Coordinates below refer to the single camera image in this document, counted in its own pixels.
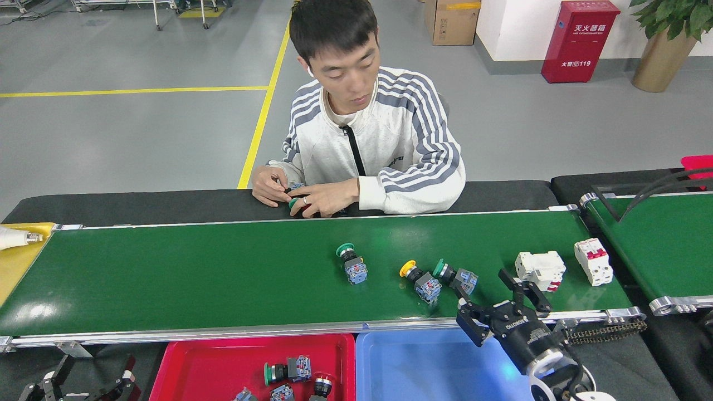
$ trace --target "wall baseboard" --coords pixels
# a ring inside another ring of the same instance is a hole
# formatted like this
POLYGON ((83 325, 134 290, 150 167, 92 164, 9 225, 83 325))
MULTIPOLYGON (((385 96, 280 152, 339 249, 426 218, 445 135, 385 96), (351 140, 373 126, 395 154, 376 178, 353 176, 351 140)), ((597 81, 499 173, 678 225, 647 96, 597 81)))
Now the wall baseboard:
MULTIPOLYGON (((542 70, 542 60, 495 61, 490 57, 483 42, 476 35, 473 45, 490 75, 535 74, 542 70)), ((615 72, 635 71, 641 59, 600 59, 595 75, 615 72)), ((682 70, 713 70, 713 56, 691 56, 681 67, 682 70)))

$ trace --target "man's left hand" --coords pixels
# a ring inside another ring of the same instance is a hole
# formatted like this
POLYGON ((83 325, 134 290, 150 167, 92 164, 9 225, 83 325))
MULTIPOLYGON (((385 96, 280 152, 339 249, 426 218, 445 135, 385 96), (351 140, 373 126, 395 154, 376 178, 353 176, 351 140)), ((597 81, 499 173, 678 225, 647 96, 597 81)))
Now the man's left hand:
POLYGON ((296 215, 305 204, 309 207, 302 212, 302 217, 312 218, 318 212, 321 217, 331 217, 341 209, 359 200, 359 179, 350 178, 341 183, 316 184, 303 186, 289 192, 290 196, 307 195, 294 203, 290 215, 296 215))

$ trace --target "plant pot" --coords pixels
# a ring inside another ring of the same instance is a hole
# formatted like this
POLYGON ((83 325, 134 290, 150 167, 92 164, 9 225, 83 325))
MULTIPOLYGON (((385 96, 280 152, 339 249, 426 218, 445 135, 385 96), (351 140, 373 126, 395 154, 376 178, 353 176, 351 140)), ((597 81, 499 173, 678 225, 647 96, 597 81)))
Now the plant pot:
POLYGON ((682 31, 668 40, 668 29, 649 39, 632 83, 646 92, 663 92, 691 53, 696 39, 682 31))

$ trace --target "white striped jacket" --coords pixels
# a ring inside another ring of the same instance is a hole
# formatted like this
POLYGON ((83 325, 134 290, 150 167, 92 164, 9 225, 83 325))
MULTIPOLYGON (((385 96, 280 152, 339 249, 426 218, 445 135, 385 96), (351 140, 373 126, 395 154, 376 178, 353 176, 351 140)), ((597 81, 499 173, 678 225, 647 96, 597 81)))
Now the white striped jacket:
MULTIPOLYGON (((359 177, 359 209, 416 214, 450 208, 466 173, 433 82, 417 72, 381 67, 376 87, 376 96, 350 124, 366 172, 359 177)), ((267 163, 285 171, 288 186, 359 175, 348 137, 324 112, 323 90, 316 80, 297 90, 285 158, 267 163)))

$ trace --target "sleeve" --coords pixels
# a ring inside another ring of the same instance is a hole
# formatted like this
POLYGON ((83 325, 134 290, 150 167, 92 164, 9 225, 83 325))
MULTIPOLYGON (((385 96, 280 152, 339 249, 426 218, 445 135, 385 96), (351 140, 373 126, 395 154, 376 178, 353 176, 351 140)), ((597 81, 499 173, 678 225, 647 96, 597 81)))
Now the sleeve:
POLYGON ((446 124, 436 89, 425 76, 414 75, 411 140, 414 164, 405 171, 382 168, 376 177, 359 177, 359 208, 391 214, 447 210, 466 183, 461 147, 446 124))
POLYGON ((287 186, 294 183, 304 183, 304 169, 302 166, 302 155, 299 153, 299 142, 297 142, 297 127, 295 126, 295 106, 292 104, 289 130, 286 139, 282 143, 284 158, 282 161, 270 160, 265 165, 270 167, 280 167, 287 176, 287 186))

